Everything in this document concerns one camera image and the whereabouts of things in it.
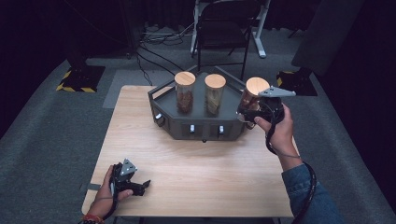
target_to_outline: person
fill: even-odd
[[[283,107],[285,118],[276,125],[270,143],[281,163],[282,178],[289,195],[291,212],[296,217],[304,206],[309,193],[311,175],[292,143],[293,120],[290,109],[286,105]],[[260,117],[255,118],[254,121],[268,133],[271,123]],[[344,223],[330,194],[319,182],[301,223]]]
[[[93,201],[90,210],[82,217],[79,223],[105,223],[103,218],[107,215],[113,205],[113,196],[110,190],[110,177],[112,171],[113,165],[110,165],[103,180],[103,184],[96,193],[95,200]],[[131,189],[126,189],[120,192],[118,197],[119,202],[130,197],[133,193],[134,192]]]
[[[309,193],[311,175],[292,143],[293,120],[290,109],[286,105],[283,105],[283,107],[285,118],[276,125],[276,130],[270,142],[282,166],[282,178],[290,198],[291,212],[296,217],[302,210],[304,201]],[[254,121],[268,133],[271,123],[260,117],[255,118]],[[109,187],[112,169],[113,166],[108,168],[103,186],[97,192],[91,209],[83,217],[86,222],[81,221],[80,223],[104,223],[103,217],[108,213],[113,203]],[[119,200],[128,198],[132,194],[133,192],[131,190],[125,190],[120,193]],[[317,183],[311,204],[306,210],[301,223],[344,223],[330,194],[319,182]]]

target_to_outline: cork stopper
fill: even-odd
[[[225,78],[219,74],[211,74],[205,78],[205,84],[212,89],[224,87],[225,82]]]
[[[181,86],[190,86],[195,82],[195,75],[190,72],[179,72],[175,75],[175,82]]]
[[[253,96],[259,96],[259,92],[270,88],[270,84],[261,77],[251,77],[247,80],[247,90]]]

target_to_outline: denim jacket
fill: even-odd
[[[304,164],[282,173],[283,182],[290,199],[291,212],[296,217],[300,212],[311,186],[311,175]],[[301,223],[344,223],[330,194],[317,183],[312,202]]]

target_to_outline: wooden table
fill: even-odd
[[[138,168],[132,182],[151,180],[145,195],[121,202],[115,216],[292,217],[280,163],[259,127],[231,142],[174,140],[153,121],[151,89],[121,89],[92,175],[100,185],[110,164],[128,158]],[[95,194],[88,190],[84,214]]]

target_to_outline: wristband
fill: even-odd
[[[78,224],[96,224],[97,222],[92,220],[81,220]]]
[[[100,217],[96,217],[96,216],[93,216],[90,214],[83,216],[82,220],[84,220],[84,221],[93,220],[95,223],[105,224],[105,222]]]

